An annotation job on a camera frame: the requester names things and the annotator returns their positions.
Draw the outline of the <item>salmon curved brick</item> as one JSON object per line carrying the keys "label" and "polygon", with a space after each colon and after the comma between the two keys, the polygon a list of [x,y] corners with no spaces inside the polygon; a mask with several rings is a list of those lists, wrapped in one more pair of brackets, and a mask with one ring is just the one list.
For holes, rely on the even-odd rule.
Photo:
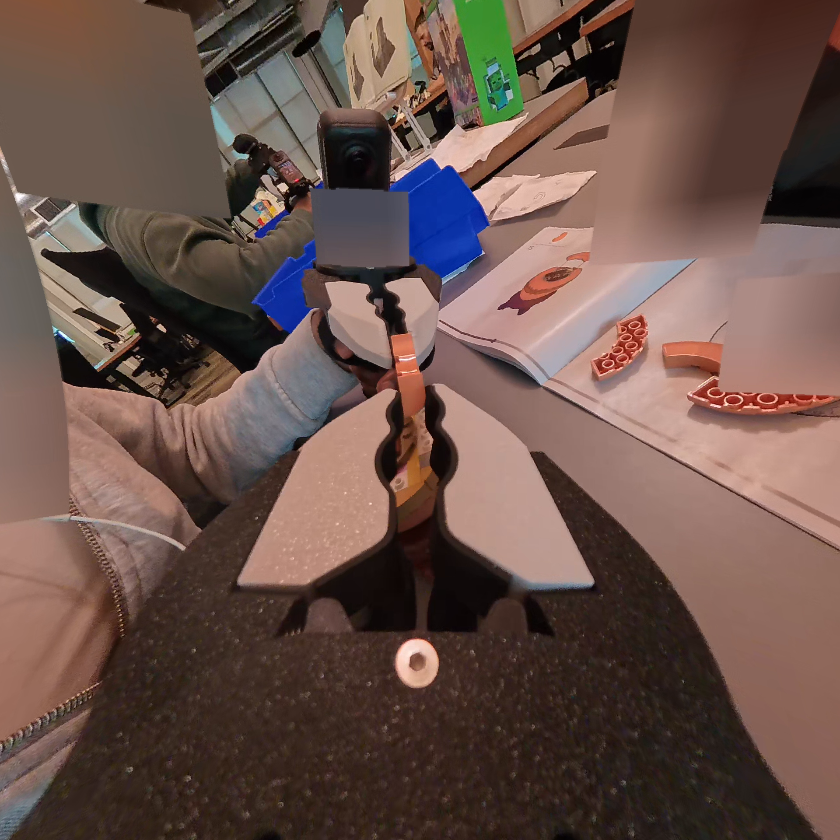
{"label": "salmon curved brick", "polygon": [[721,369],[722,343],[680,341],[662,345],[664,367],[668,370],[697,368],[712,375]]}
{"label": "salmon curved brick", "polygon": [[397,379],[407,381],[410,378],[422,377],[412,334],[394,333],[390,336],[390,341]]}

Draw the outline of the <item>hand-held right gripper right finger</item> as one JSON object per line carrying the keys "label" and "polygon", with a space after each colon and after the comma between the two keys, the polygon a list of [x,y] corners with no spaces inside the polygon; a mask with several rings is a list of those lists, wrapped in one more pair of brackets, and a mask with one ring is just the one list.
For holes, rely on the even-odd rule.
{"label": "hand-held right gripper right finger", "polygon": [[594,578],[527,446],[446,385],[427,388],[438,478],[435,583],[473,612],[506,596],[589,590]]}

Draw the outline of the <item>brick pot model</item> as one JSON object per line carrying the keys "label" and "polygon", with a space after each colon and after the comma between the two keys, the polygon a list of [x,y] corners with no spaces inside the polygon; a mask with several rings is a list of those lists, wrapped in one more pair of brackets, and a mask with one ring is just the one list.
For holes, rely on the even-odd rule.
{"label": "brick pot model", "polygon": [[396,529],[405,533],[427,521],[434,512],[438,477],[431,466],[433,437],[427,430],[426,389],[421,374],[400,374],[399,393],[403,428],[396,444],[396,473],[390,488],[395,497]]}

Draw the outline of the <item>blue plastic bin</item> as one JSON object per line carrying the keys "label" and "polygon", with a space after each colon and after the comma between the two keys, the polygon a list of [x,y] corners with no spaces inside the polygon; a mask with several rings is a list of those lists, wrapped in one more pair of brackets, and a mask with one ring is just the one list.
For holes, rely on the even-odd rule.
{"label": "blue plastic bin", "polygon": [[[408,195],[409,253],[447,281],[483,254],[479,233],[487,214],[461,174],[451,165],[427,159],[391,186]],[[305,270],[316,258],[313,239],[302,256],[286,259],[253,299],[282,329],[291,331],[308,313],[301,288]]]}

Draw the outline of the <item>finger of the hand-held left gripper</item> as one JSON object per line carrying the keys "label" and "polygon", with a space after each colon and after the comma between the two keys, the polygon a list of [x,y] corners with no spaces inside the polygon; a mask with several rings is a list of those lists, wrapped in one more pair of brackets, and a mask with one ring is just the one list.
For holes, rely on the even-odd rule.
{"label": "finger of the hand-held left gripper", "polygon": [[332,335],[364,363],[391,369],[395,300],[387,284],[371,287],[353,280],[325,280],[324,291]]}
{"label": "finger of the hand-held left gripper", "polygon": [[442,287],[440,276],[430,269],[415,269],[410,276],[392,280],[392,294],[403,314],[405,331],[413,337],[417,358],[434,353]]}

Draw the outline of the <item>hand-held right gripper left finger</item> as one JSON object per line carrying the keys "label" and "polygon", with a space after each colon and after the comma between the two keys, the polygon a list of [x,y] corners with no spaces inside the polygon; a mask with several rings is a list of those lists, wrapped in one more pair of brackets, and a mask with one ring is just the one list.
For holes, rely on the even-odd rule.
{"label": "hand-held right gripper left finger", "polygon": [[323,426],[297,452],[239,587],[315,595],[353,585],[395,534],[390,488],[403,411],[381,392]]}

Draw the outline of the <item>studded orange arc brick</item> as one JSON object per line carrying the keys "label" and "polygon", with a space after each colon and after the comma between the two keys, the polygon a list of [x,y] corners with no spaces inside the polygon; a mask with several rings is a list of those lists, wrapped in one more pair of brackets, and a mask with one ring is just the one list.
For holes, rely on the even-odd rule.
{"label": "studded orange arc brick", "polygon": [[807,413],[838,403],[837,396],[790,393],[725,392],[713,375],[687,394],[689,402],[716,414],[771,417]]}
{"label": "studded orange arc brick", "polygon": [[624,371],[645,350],[648,341],[648,321],[640,314],[616,324],[615,341],[609,349],[591,361],[594,378],[603,382]]}

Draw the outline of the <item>white paper sheet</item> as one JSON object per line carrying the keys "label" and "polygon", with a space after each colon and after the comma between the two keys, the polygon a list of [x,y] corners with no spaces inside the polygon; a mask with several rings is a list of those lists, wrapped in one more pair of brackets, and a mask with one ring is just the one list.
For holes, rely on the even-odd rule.
{"label": "white paper sheet", "polygon": [[577,171],[557,175],[495,176],[474,191],[491,223],[533,214],[562,203],[576,195],[596,171]]}
{"label": "white paper sheet", "polygon": [[434,147],[431,157],[441,169],[451,166],[457,173],[464,174],[474,164],[486,161],[490,153],[528,118],[528,113],[524,112],[514,119],[479,128],[463,129],[456,125]]}

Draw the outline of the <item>green cardboard box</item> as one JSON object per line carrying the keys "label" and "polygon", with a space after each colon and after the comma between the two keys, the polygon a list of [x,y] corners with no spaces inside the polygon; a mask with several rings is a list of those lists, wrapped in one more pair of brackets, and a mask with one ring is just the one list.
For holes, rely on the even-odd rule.
{"label": "green cardboard box", "polygon": [[425,18],[463,130],[508,121],[523,111],[517,63],[502,1],[429,1]]}

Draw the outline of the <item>white printed board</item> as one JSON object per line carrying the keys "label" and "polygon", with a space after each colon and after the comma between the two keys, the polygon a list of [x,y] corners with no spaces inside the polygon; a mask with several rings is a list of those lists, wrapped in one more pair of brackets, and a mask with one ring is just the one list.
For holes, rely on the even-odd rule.
{"label": "white printed board", "polygon": [[352,107],[398,110],[414,89],[404,2],[345,1],[341,8]]}

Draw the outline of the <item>white instruction booklet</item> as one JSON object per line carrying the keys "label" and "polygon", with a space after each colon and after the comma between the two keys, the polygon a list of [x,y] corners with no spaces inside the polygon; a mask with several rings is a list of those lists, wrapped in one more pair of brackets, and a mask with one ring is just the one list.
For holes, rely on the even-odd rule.
{"label": "white instruction booklet", "polygon": [[[687,394],[713,376],[668,370],[668,342],[723,343],[743,277],[838,269],[838,229],[764,225],[750,255],[590,266],[591,228],[546,227],[444,307],[443,333],[838,547],[838,402],[779,416],[716,414]],[[604,381],[591,362],[643,314],[647,346]]]}

